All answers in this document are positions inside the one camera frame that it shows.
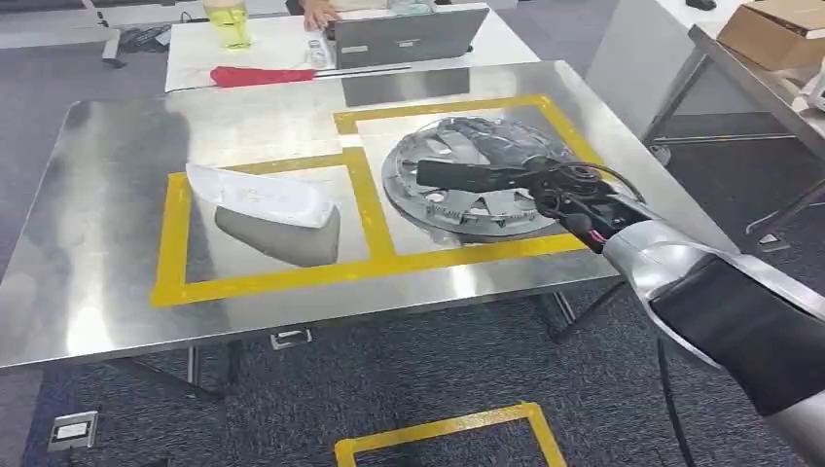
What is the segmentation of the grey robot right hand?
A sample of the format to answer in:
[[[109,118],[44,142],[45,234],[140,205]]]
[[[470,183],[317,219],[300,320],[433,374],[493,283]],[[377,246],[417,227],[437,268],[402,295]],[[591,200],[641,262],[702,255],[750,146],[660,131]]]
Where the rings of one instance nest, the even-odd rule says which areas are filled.
[[[418,137],[423,143],[438,141],[448,152],[415,161],[416,183],[445,190],[528,188],[539,171],[577,160],[559,138],[512,120],[448,117]]]

